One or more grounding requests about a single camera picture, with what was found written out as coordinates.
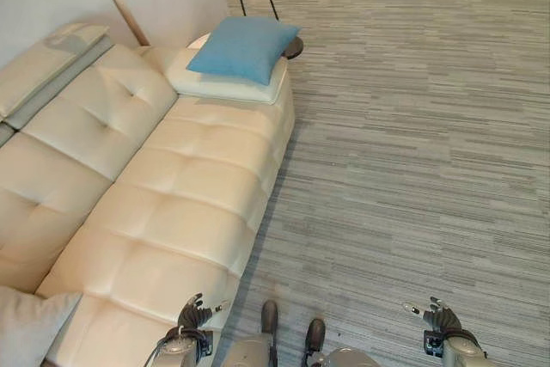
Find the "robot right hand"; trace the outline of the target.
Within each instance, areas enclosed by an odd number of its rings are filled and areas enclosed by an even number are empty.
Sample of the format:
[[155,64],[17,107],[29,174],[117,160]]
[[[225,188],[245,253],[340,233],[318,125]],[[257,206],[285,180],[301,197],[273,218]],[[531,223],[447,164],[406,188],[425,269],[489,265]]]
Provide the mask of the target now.
[[401,306],[407,313],[421,318],[435,332],[447,333],[462,330],[459,318],[440,298],[430,297],[428,309],[421,309],[418,305],[410,302],[404,302]]

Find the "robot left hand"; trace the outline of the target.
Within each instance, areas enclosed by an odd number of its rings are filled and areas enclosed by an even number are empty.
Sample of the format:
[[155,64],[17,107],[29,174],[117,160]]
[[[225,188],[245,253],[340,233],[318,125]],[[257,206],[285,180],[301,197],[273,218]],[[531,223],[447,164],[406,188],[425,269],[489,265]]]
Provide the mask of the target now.
[[213,315],[226,310],[229,306],[228,300],[222,300],[213,308],[203,306],[203,294],[193,295],[185,304],[178,317],[177,326],[184,329],[198,329],[209,321]]

